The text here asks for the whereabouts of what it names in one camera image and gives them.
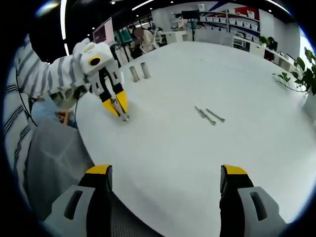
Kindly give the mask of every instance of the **shelf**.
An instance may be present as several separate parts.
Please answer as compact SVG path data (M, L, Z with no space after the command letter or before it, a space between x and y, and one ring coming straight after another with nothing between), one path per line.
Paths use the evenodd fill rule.
M221 11L200 11L199 13L214 13L214 14L225 14L226 12L221 12ZM180 13L173 13L172 15L180 15L182 14L182 12Z
M200 13L214 13L214 14L225 14L226 12L222 12L222 11L200 11Z
M253 32L256 32L256 33L259 33L260 34L260 31L255 31L253 29L250 29L250 28L247 28L245 26L238 26L238 25L234 25L234 24L229 24L230 26L234 26L234 27L239 27L239 28L243 28L243 29L246 29L246 30L249 30L249 31L253 31Z
M214 22L214 21L200 21L200 22L205 22L205 23L212 23L212 24L222 24L222 25L227 25L227 23L222 23L222 22Z
M234 14L234 13L228 13L228 15L230 15L230 16L238 16L238 17L241 17L241 18L245 18L245 19L248 19L248 20L251 20L251 21L256 21L256 22L259 22L259 23L260 23L260 21L258 21L258 20L256 20L256 19L252 19L252 18L250 18L250 17L248 17L248 16L241 16L241 15L239 15L239 14Z

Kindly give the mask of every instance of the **cable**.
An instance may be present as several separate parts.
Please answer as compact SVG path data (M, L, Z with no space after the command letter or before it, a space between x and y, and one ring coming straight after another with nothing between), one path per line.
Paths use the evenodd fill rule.
M24 111L27 114L27 116L29 116L31 118L31 120L34 123L35 127L37 127L37 124L34 122L32 116L30 115L29 111L26 109L26 106L24 104L24 101L23 101L23 98L22 98L22 95L21 95L21 92L20 92L20 87L19 87L18 70L17 70L17 68L15 68L15 77L16 77L16 85L18 87L18 92L19 92L19 95L20 95L20 98L21 98L21 102L22 102L23 107L24 107Z
M76 107L75 107L75 123L76 123L77 126L78 126L78 124L77 124L77 106L78 106L78 101L79 101L79 99L77 100Z

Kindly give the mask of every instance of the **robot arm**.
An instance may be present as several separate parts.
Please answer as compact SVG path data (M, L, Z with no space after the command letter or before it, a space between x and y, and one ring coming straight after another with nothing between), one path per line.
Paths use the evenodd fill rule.
M103 42L89 42L82 45L78 51L76 57L83 73L88 76L93 92L100 97L107 110L121 117L123 121L128 121L127 96L121 85L122 74L109 46ZM109 78L115 95L109 92L105 77Z

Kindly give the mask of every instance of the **white table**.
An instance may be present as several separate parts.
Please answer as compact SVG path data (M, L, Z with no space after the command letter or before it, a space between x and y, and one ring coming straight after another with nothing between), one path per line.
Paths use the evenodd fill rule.
M151 79L143 79L142 62ZM113 165L114 192L143 222L166 237L219 236L225 163L244 168L286 222L299 214L315 184L316 134L301 110L304 95L271 77L283 69L239 49L182 42L121 70L130 121L88 93L77 123L92 160ZM212 126L195 105L226 122Z
M186 34L187 34L187 31L171 31L171 32L161 33L161 35L166 35L168 44L184 41L184 37Z

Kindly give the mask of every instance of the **ceiling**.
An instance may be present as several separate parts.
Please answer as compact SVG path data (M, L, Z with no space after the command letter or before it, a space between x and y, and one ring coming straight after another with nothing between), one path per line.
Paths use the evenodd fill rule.
M164 8L170 5L195 2L196 0L154 0L135 11L131 9L146 0L120 0L111 4L110 0L68 0L66 5L66 40L62 40L60 27L60 7L56 7L48 14L34 20L30 32L30 38L35 51L44 61L51 62L58 57L65 56L64 43L67 43L69 52L72 52L75 44L92 33L92 27L97 28L109 17L113 18L113 27L120 29L137 20L140 17L150 15L151 10ZM253 6L262 10L272 10L272 14L283 22L293 22L293 18L285 11L266 0L229 0L247 6Z

